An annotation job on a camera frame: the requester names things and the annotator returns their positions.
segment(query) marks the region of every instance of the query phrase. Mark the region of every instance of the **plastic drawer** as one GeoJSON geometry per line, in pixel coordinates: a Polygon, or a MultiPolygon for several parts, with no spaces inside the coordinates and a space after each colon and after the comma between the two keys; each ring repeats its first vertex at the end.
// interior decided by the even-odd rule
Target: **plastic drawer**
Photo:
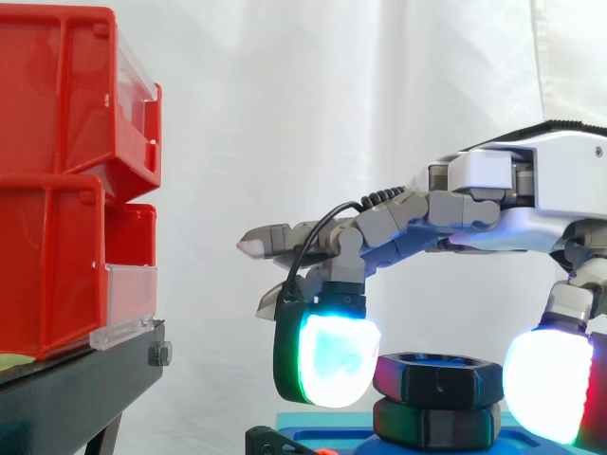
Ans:
{"type": "Polygon", "coordinates": [[[0,174],[90,173],[108,200],[160,185],[159,87],[111,9],[0,4],[0,174]]]}
{"type": "Polygon", "coordinates": [[[0,176],[0,213],[0,354],[44,359],[103,328],[106,345],[152,329],[154,208],[107,207],[92,175],[24,175],[0,176]]]}

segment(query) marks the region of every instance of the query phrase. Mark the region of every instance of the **white backdrop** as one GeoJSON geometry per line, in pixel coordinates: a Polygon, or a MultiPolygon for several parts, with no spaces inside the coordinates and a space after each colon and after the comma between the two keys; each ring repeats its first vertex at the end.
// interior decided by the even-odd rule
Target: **white backdrop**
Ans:
{"type": "MultiPolygon", "coordinates": [[[[235,250],[245,231],[316,219],[543,121],[532,8],[545,12],[544,1],[70,3],[113,8],[164,90],[162,190],[145,200],[158,209],[159,315],[175,356],[125,413],[118,455],[240,454],[246,429],[317,410],[273,388],[273,325],[253,314],[285,272],[235,250]]],[[[536,22],[544,57],[561,26],[536,22]]],[[[548,99],[548,116],[562,114],[548,99]]],[[[557,275],[536,254],[421,254],[368,282],[369,318],[383,353],[502,362],[557,275]]],[[[347,410],[376,399],[369,391],[347,410]]]]}

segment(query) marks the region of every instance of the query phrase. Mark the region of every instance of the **black hexagonal nut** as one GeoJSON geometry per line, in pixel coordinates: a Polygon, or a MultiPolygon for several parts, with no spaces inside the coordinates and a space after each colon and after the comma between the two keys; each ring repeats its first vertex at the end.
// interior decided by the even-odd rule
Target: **black hexagonal nut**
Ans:
{"type": "Polygon", "coordinates": [[[480,410],[504,398],[500,365],[456,355],[383,355],[373,386],[397,402],[430,410],[480,410]]]}
{"type": "Polygon", "coordinates": [[[389,398],[373,408],[377,436],[420,451],[474,451],[493,446],[502,426],[500,405],[476,410],[418,409],[389,398]]]}

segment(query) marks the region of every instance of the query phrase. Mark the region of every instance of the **black cable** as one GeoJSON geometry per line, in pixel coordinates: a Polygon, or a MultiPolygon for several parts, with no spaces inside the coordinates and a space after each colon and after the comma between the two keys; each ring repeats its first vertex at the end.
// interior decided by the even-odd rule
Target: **black cable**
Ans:
{"type": "Polygon", "coordinates": [[[281,292],[282,298],[279,299],[279,300],[281,300],[281,303],[285,302],[286,297],[288,296],[288,293],[291,289],[291,286],[295,283],[295,278],[297,277],[297,272],[299,271],[300,267],[302,266],[302,262],[304,261],[305,253],[310,249],[310,247],[316,240],[316,237],[319,235],[319,232],[321,232],[321,229],[324,228],[326,225],[328,225],[329,222],[331,220],[333,220],[333,218],[335,218],[337,215],[339,215],[340,213],[342,213],[343,211],[346,211],[348,209],[355,209],[358,213],[363,213],[365,211],[365,208],[358,202],[346,202],[345,204],[341,204],[341,205],[335,207],[334,209],[329,211],[326,215],[324,215],[323,218],[307,234],[307,236],[305,237],[305,240],[303,241],[302,247],[298,251],[297,256],[295,257],[295,260],[293,261],[293,264],[291,265],[291,268],[289,268],[289,270],[288,270],[288,275],[286,276],[286,280],[283,283],[283,288],[282,288],[282,292],[281,292]]]}

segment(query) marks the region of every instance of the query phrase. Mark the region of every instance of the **blue tray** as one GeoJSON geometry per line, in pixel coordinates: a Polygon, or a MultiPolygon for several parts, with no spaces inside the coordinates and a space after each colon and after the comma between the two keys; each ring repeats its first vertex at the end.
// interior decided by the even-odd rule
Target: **blue tray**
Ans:
{"type": "MultiPolygon", "coordinates": [[[[340,455],[414,455],[415,450],[395,446],[373,433],[370,413],[306,412],[279,414],[277,428],[286,437],[312,449],[330,448],[340,455]]],[[[569,446],[560,446],[524,430],[508,412],[504,427],[486,455],[571,455],[587,454],[569,446]]],[[[479,452],[450,452],[451,455],[478,455],[479,452]]]]}

